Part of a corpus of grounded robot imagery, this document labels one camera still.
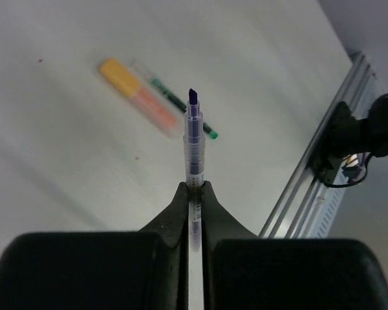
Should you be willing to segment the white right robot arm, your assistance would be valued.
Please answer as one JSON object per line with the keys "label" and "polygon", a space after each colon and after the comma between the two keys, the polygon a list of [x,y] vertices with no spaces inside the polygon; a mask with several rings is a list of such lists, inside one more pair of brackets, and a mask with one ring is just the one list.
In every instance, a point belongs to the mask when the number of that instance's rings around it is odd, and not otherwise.
{"label": "white right robot arm", "polygon": [[357,152],[370,152],[377,158],[388,156],[388,93],[376,99],[361,120]]}

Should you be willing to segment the orange marker pen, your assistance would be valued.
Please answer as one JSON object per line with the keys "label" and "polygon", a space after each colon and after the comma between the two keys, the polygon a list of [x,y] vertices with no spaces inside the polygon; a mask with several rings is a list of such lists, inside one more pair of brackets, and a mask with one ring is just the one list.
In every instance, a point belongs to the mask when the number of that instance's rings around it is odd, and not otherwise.
{"label": "orange marker pen", "polygon": [[161,99],[147,87],[142,87],[135,96],[136,106],[166,136],[176,138],[180,135],[180,121]]}

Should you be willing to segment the clear pen cap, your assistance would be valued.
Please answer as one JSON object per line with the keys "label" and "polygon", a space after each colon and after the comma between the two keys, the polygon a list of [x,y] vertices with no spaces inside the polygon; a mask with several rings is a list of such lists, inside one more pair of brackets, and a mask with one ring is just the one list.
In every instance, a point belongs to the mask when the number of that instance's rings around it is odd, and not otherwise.
{"label": "clear pen cap", "polygon": [[151,82],[156,78],[155,74],[137,59],[134,59],[132,62],[130,62],[130,68],[133,72],[137,73],[141,78],[148,82]]}

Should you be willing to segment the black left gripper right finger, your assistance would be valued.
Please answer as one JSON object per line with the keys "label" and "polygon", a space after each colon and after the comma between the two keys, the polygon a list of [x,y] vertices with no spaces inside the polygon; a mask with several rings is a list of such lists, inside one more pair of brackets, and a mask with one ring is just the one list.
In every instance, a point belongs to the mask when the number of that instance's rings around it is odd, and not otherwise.
{"label": "black left gripper right finger", "polygon": [[388,309],[374,253],[353,239],[260,238],[202,188],[206,309]]}

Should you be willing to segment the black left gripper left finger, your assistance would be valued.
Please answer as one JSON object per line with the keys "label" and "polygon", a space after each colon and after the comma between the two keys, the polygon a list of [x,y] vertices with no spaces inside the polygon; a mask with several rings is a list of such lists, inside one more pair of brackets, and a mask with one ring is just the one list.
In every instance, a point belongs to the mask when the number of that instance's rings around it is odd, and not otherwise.
{"label": "black left gripper left finger", "polygon": [[0,257],[0,309],[186,309],[188,190],[138,231],[33,232]]}

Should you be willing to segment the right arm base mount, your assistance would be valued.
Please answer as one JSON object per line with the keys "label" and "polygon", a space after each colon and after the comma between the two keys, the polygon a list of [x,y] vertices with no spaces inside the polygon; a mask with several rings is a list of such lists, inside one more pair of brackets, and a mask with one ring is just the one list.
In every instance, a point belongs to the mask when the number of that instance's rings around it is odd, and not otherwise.
{"label": "right arm base mount", "polygon": [[314,176],[326,187],[353,187],[367,177],[372,154],[357,152],[360,125],[361,119],[352,115],[346,102],[336,104],[308,161]]}

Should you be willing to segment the green gel pen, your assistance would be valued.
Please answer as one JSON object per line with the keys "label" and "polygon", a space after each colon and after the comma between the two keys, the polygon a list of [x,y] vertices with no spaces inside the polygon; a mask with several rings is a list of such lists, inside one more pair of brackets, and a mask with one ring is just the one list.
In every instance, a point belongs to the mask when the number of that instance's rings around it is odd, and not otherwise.
{"label": "green gel pen", "polygon": [[[172,93],[157,77],[149,77],[149,84],[153,86],[164,98],[166,98],[172,105],[174,105],[181,113],[185,113],[187,105],[180,100],[174,93]],[[203,123],[203,131],[213,140],[218,138],[218,133],[213,130],[207,123]]]}

